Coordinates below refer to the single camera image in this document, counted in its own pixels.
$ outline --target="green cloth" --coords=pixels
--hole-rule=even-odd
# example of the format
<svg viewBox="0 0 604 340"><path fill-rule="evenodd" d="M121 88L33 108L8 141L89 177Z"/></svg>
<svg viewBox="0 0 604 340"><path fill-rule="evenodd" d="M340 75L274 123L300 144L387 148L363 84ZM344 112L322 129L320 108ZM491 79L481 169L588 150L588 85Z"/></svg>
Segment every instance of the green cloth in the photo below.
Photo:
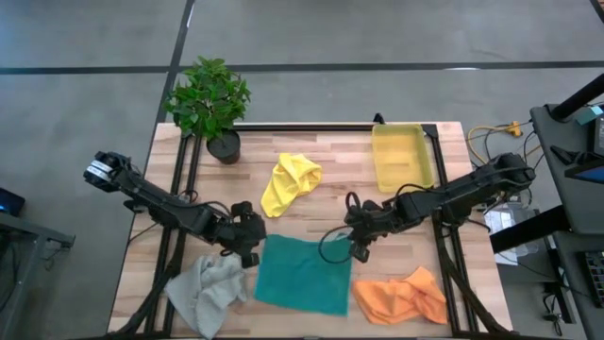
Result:
<svg viewBox="0 0 604 340"><path fill-rule="evenodd" d="M352 262L327 263L319 256L318 247L318 242L268 235L255 298L299 311L348 316ZM343 259L349 248L345 237L322 245L331 261Z"/></svg>

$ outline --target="gray cloth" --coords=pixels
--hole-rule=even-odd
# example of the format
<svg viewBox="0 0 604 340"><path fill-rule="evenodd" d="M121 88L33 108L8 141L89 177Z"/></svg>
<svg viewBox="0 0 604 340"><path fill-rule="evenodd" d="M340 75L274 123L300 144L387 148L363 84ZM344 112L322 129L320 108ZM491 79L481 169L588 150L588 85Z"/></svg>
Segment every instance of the gray cloth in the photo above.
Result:
<svg viewBox="0 0 604 340"><path fill-rule="evenodd" d="M202 256L170 280L165 292L189 327L211 339L225 321L228 305L247 300L241 258Z"/></svg>

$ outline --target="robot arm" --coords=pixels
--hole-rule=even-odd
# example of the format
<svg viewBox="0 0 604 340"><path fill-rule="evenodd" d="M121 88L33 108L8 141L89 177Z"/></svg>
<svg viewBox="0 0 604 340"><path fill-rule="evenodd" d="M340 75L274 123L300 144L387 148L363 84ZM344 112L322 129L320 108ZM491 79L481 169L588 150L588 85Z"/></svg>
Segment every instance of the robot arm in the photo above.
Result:
<svg viewBox="0 0 604 340"><path fill-rule="evenodd" d="M371 200L362 206L354 193L346 197L348 213L346 225L352 227L348 238L352 241L350 255L362 263L369 259L367 247L379 236L399 233L413 228L442 211L443 222L460 225L470 215L472 207L498 194L515 194L527 189L535 179L535 172L519 155L502 154L470 174L457 178L436 189L422 189L412 193L396 193L380 207Z"/></svg>
<svg viewBox="0 0 604 340"><path fill-rule="evenodd" d="M97 152L84 172L84 179L107 193L121 191L132 197L124 202L125 206L135 213L140 207L146 207L151 218L164 227L186 230L211 245L220 244L225 248L221 255L239 254L243 267L260 262L252 248L266 237L266 230L250 202L234 204L231 212L212 207L212 202L183 202L179 196L170 195L145 180L127 157L113 152ZM239 217L240 222L235 222L234 217Z"/></svg>

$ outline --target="yellow plastic tray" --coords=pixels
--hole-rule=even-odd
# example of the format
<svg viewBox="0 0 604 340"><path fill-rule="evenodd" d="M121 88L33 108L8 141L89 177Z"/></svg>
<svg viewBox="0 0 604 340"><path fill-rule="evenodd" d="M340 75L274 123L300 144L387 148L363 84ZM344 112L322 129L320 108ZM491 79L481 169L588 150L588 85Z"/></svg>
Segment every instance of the yellow plastic tray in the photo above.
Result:
<svg viewBox="0 0 604 340"><path fill-rule="evenodd" d="M382 193L395 193L407 183L424 188L434 185L422 126L375 125L371 132L371 144L377 187Z"/></svg>

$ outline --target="plant pot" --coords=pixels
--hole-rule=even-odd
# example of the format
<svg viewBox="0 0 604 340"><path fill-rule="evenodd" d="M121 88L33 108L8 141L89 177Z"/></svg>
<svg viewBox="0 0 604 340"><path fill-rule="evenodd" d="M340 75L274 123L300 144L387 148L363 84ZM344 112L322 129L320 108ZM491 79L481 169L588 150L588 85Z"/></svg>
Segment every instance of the plant pot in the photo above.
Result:
<svg viewBox="0 0 604 340"><path fill-rule="evenodd" d="M206 143L208 151L222 164L232 164L239 160L242 141L233 130L225 130L222 138L212 138Z"/></svg>

